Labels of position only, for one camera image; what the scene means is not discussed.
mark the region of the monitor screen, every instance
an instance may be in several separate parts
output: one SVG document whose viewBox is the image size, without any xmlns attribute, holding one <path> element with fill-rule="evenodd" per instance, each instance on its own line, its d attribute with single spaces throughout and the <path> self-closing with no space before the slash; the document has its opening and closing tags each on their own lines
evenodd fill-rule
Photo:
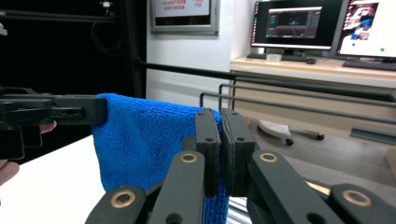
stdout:
<svg viewBox="0 0 396 224">
<path fill-rule="evenodd" d="M 349 0 L 338 55 L 395 58 L 392 31 L 395 0 Z"/>
<path fill-rule="evenodd" d="M 330 49 L 342 2 L 256 2 L 251 47 Z"/>
</svg>

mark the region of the desk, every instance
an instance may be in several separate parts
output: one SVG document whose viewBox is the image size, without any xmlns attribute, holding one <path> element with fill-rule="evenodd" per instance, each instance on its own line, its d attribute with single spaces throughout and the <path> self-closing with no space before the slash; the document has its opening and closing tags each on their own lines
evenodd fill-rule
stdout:
<svg viewBox="0 0 396 224">
<path fill-rule="evenodd" d="M 396 89 L 396 72 L 343 67 L 341 60 L 321 60 L 316 64 L 280 62 L 268 63 L 246 57 L 233 60 L 231 70 L 272 77 L 291 77 L 304 80 L 362 85 Z"/>
<path fill-rule="evenodd" d="M 84 223 L 104 194 L 89 136 L 23 164 L 0 187 L 0 223 Z"/>
<path fill-rule="evenodd" d="M 370 69 L 346 68 L 339 60 L 318 60 L 316 64 L 280 62 L 268 63 L 260 59 L 240 58 L 232 61 L 231 72 L 249 74 L 261 77 L 281 77 L 286 80 L 314 81 L 319 84 L 336 84 L 340 86 L 360 86 L 370 90 L 396 90 L 396 73 L 388 71 L 376 71 Z M 262 88 L 266 91 L 253 91 L 235 89 L 234 96 L 264 101 L 267 105 L 254 104 L 251 102 L 236 101 L 234 109 L 244 117 L 254 119 L 266 119 L 273 122 L 286 124 L 314 131 L 327 133 L 334 136 L 352 138 L 369 144 L 377 144 L 383 147 L 396 148 L 394 144 L 361 139 L 351 136 L 354 128 L 363 128 L 379 133 L 396 135 L 396 125 L 386 122 L 369 121 L 362 119 L 344 118 L 336 115 L 322 114 L 318 112 L 299 110 L 287 107 L 273 106 L 271 104 L 284 104 L 297 107 L 308 107 L 313 110 L 328 110 L 334 114 L 354 114 L 357 116 L 374 117 L 379 119 L 396 120 L 396 104 L 367 105 L 363 103 L 350 103 L 348 101 L 330 100 L 317 97 L 328 97 L 330 94 L 312 93 L 308 91 L 292 90 L 296 94 L 279 93 L 290 89 L 251 84 L 236 81 L 238 86 Z M 306 97 L 298 94 L 315 94 L 315 97 Z M 389 165 L 396 175 L 396 150 L 390 150 Z"/>
</svg>

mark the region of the finger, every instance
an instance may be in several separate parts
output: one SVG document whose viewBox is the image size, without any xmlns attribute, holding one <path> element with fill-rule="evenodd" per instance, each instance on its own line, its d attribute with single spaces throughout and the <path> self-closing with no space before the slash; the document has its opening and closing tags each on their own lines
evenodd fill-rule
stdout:
<svg viewBox="0 0 396 224">
<path fill-rule="evenodd" d="M 52 131 L 56 127 L 56 121 L 53 121 L 51 124 L 42 124 L 40 125 L 40 132 L 41 133 L 48 133 Z"/>
<path fill-rule="evenodd" d="M 6 164 L 7 160 L 0 160 L 0 168 L 3 167 L 4 164 Z"/>
<path fill-rule="evenodd" d="M 13 161 L 8 161 L 0 168 L 0 186 L 11 179 L 18 171 L 20 166 Z"/>
</svg>

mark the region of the black metal bracket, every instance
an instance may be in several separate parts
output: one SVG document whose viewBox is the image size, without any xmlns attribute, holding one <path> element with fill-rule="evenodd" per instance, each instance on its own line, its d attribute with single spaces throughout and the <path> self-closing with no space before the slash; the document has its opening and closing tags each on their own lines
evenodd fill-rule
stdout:
<svg viewBox="0 0 396 224">
<path fill-rule="evenodd" d="M 0 159 L 21 159 L 25 147 L 40 147 L 40 124 L 93 125 L 106 119 L 105 98 L 0 86 Z"/>
<path fill-rule="evenodd" d="M 219 142 L 211 144 L 216 141 L 206 139 L 216 139 L 214 132 L 218 131 L 210 115 L 210 109 L 196 114 L 196 136 L 183 140 L 183 150 L 174 156 L 163 183 L 146 193 L 139 189 L 134 194 L 140 197 L 136 198 L 137 205 L 129 203 L 129 209 L 117 209 L 112 200 L 121 204 L 131 201 L 131 193 L 123 192 L 135 187 L 109 191 L 93 208 L 86 224 L 202 223 L 205 190 L 213 184 L 207 167 L 218 165 L 213 155 L 220 160 L 228 195 L 247 197 L 248 214 L 255 224 L 396 223 L 396 208 L 366 189 L 336 185 L 327 196 L 310 188 L 282 155 L 259 150 L 243 118 L 230 109 L 221 111 L 221 151 L 214 153 Z M 200 144 L 209 150 L 199 152 Z"/>
</svg>

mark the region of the blue towel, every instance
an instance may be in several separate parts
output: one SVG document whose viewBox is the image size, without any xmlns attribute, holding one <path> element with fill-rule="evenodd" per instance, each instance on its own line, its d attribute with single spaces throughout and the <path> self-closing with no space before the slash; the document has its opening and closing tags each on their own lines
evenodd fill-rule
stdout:
<svg viewBox="0 0 396 224">
<path fill-rule="evenodd" d="M 137 99 L 114 93 L 107 99 L 107 122 L 92 126 L 105 191 L 120 185 L 148 189 L 165 178 L 185 136 L 195 136 L 196 112 L 202 107 Z M 221 116 L 214 111 L 221 130 Z M 228 197 L 222 179 L 216 199 L 205 199 L 205 223 L 225 223 Z"/>
</svg>

